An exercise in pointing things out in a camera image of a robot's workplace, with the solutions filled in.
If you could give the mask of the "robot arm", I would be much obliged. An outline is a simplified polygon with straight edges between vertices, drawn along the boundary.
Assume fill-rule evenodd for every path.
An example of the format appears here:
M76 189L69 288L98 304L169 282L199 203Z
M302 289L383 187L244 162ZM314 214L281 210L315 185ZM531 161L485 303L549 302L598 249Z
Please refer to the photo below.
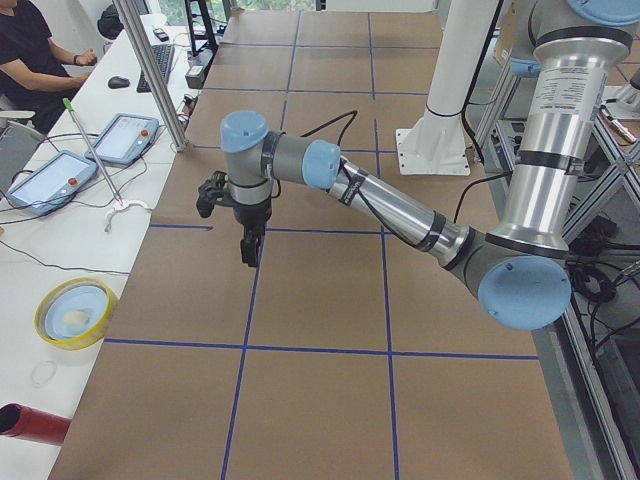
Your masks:
M610 70L631 50L635 1L534 1L525 5L516 48L540 67L519 160L499 224L459 226L349 162L335 144L269 129L254 111L221 122L230 203L244 226L246 264L255 265L276 180L322 189L377 219L409 246L433 255L514 329L535 330L568 308L562 225Z

